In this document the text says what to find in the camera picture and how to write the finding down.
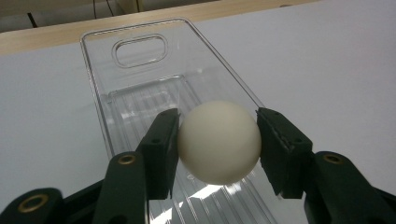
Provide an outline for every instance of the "brass screw insert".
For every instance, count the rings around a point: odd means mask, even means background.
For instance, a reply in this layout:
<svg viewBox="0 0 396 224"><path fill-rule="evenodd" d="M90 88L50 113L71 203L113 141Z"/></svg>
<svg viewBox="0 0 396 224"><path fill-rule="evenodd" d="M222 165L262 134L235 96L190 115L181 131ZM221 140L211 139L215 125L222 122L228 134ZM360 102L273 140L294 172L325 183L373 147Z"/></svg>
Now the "brass screw insert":
<svg viewBox="0 0 396 224"><path fill-rule="evenodd" d="M339 165L343 163L343 159L335 154L326 154L323 156L323 159L327 162Z"/></svg>
<svg viewBox="0 0 396 224"><path fill-rule="evenodd" d="M33 195L20 203L20 205L18 206L18 211L20 211L21 213L33 212L43 206L48 200L49 196L47 194Z"/></svg>
<svg viewBox="0 0 396 224"><path fill-rule="evenodd" d="M125 155L119 158L119 164L121 165L131 164L134 163L135 160L136 157L134 155Z"/></svg>

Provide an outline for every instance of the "transparent plastic container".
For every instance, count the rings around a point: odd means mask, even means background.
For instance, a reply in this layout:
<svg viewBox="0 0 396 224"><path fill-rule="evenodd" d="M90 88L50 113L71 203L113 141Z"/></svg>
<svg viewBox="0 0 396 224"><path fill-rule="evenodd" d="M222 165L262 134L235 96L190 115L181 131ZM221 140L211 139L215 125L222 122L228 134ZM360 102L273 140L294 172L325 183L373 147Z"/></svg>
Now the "transparent plastic container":
<svg viewBox="0 0 396 224"><path fill-rule="evenodd" d="M262 103L193 24L154 21L81 38L109 157L135 150L158 113L226 100L256 118ZM277 223L288 213L258 163L238 183L211 186L180 161L174 197L150 201L151 223Z"/></svg>

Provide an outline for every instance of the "white table surface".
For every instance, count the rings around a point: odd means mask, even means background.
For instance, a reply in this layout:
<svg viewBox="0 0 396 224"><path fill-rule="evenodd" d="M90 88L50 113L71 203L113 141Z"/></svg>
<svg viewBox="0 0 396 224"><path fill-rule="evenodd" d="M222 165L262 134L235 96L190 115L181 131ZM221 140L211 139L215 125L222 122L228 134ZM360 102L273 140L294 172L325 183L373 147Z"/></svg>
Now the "white table surface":
<svg viewBox="0 0 396 224"><path fill-rule="evenodd" d="M396 194L396 2L323 0L197 22L265 106L314 150L349 157ZM108 162L79 44L0 57L0 210L44 187L64 196Z"/></svg>

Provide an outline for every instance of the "floor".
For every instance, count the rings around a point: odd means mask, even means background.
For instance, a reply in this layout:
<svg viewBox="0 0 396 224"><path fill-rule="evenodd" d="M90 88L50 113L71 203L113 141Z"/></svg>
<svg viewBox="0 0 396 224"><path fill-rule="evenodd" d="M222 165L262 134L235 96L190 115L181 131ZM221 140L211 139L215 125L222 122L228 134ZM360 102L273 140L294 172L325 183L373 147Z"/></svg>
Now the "floor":
<svg viewBox="0 0 396 224"><path fill-rule="evenodd" d="M123 14L122 9L115 1L108 1L108 3L101 2L95 4L97 19L111 17L112 14L114 16ZM51 11L32 12L32 17L37 27L95 19L93 4ZM31 28L34 28L34 26L27 14L0 17L0 33Z"/></svg>

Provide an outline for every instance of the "white ball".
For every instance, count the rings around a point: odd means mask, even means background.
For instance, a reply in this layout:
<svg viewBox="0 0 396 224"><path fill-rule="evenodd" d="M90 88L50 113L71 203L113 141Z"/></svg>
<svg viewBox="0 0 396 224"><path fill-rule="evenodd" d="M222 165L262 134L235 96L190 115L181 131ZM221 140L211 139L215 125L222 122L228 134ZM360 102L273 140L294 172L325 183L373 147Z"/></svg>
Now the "white ball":
<svg viewBox="0 0 396 224"><path fill-rule="evenodd" d="M228 185L253 169L262 139L245 108L212 101L187 115L178 132L177 147L181 161L195 177L208 184Z"/></svg>

